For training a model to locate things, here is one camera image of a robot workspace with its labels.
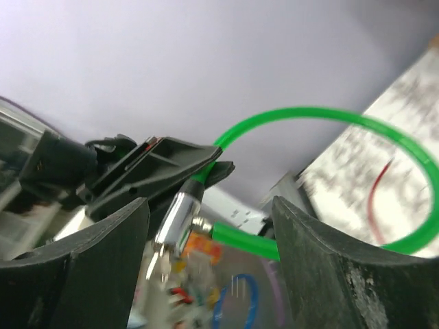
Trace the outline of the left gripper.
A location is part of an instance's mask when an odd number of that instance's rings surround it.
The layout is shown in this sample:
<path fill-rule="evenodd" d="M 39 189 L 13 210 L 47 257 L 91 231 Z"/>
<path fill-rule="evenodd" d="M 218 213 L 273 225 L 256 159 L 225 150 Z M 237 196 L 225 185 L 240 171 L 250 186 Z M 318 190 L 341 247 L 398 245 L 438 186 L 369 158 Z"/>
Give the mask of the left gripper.
<path fill-rule="evenodd" d="M 168 207 L 188 176 L 219 158 L 222 149 L 172 137 L 149 137 L 139 145 L 123 134 L 85 143 L 96 151 L 97 167 L 77 188 L 86 215 L 105 219 L 138 197 L 148 200 L 153 218 Z"/>

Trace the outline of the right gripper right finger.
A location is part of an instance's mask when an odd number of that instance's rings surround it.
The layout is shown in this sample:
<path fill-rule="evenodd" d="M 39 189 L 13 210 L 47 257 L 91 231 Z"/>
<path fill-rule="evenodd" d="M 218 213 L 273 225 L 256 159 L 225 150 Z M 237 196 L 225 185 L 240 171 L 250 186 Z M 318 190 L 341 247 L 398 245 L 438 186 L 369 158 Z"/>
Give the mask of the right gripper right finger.
<path fill-rule="evenodd" d="M 272 202 L 296 328 L 437 328 L 438 259 L 357 240 L 282 197 Z"/>

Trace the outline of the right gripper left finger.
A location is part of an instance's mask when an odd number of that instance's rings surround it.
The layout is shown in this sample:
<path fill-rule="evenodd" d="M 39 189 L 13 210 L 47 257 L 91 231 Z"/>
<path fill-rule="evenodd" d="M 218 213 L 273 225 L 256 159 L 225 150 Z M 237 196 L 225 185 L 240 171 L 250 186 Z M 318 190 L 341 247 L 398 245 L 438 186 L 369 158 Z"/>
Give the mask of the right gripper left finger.
<path fill-rule="evenodd" d="M 138 198 L 104 220 L 1 262 L 2 328 L 126 328 L 150 209 Z"/>

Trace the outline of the green cable lock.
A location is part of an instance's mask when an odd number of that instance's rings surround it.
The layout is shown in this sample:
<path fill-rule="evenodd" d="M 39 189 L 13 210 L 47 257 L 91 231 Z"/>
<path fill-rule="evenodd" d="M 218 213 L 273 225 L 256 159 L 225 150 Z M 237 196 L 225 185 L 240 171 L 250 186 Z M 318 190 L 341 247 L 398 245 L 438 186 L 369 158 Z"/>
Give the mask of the green cable lock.
<path fill-rule="evenodd" d="M 433 194 L 431 212 L 417 230 L 402 239 L 384 245 L 383 248 L 400 254 L 412 254 L 435 239 L 438 234 L 438 165 L 434 158 L 417 142 L 386 123 L 368 116 L 331 108 L 304 106 L 280 108 L 262 112 L 240 121 L 225 131 L 213 144 L 221 150 L 225 150 L 245 133 L 261 125 L 288 119 L 328 119 L 359 125 L 386 137 L 404 149 L 418 162 L 429 178 Z M 213 163 L 209 161 L 205 169 L 191 176 L 176 193 L 154 237 L 158 254 L 163 254 L 165 248 L 169 248 L 176 256 L 182 254 L 190 235 L 192 220 L 200 209 L 204 185 L 212 168 Z M 279 260 L 280 258 L 277 243 L 273 240 L 251 235 L 220 223 L 209 229 L 208 234 L 213 240 L 227 246 L 271 260 Z"/>

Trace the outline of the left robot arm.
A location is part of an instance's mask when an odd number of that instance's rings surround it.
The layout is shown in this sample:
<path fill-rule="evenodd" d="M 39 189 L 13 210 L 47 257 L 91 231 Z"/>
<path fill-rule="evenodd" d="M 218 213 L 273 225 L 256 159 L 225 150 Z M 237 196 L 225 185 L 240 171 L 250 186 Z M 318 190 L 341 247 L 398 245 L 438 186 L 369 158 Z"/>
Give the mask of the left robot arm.
<path fill-rule="evenodd" d="M 171 137 L 136 143 L 120 134 L 77 143 L 2 99 L 1 258 L 33 249 L 52 223 L 62 225 L 78 208 L 98 222 L 139 197 L 148 200 L 153 239 L 185 181 L 208 169 L 210 187 L 233 172 L 221 154 Z"/>

